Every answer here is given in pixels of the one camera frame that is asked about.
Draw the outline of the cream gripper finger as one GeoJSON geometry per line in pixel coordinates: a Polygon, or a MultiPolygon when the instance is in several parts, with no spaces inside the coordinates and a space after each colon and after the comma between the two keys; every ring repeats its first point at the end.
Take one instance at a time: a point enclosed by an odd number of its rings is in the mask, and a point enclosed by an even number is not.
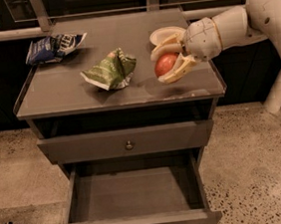
{"type": "Polygon", "coordinates": [[[184,52],[184,38],[181,34],[174,33],[165,38],[158,44],[150,54],[150,58],[156,62],[159,57],[166,55],[166,53],[182,53],[184,52]]]}
{"type": "Polygon", "coordinates": [[[167,74],[157,77],[158,80],[164,84],[175,83],[192,70],[196,65],[196,60],[190,55],[183,56],[178,54],[177,60],[172,69],[167,74]]]}

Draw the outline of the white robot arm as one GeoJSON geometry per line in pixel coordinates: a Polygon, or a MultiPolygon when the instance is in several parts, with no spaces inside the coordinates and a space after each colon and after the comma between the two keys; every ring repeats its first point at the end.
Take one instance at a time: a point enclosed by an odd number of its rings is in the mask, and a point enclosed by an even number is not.
{"type": "Polygon", "coordinates": [[[178,58],[159,80],[174,83],[196,63],[209,61],[223,50],[270,40],[281,59],[281,0],[246,0],[244,6],[230,8],[211,18],[193,22],[184,34],[174,34],[158,44],[150,54],[155,62],[166,53],[178,58]]]}

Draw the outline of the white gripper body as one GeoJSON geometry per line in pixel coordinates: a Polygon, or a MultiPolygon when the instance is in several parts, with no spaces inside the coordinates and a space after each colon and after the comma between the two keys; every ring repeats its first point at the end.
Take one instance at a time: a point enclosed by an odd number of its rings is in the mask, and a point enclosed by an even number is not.
{"type": "Polygon", "coordinates": [[[195,60],[208,61],[222,52],[221,36],[210,18],[202,18],[190,24],[183,39],[187,53],[195,60]]]}

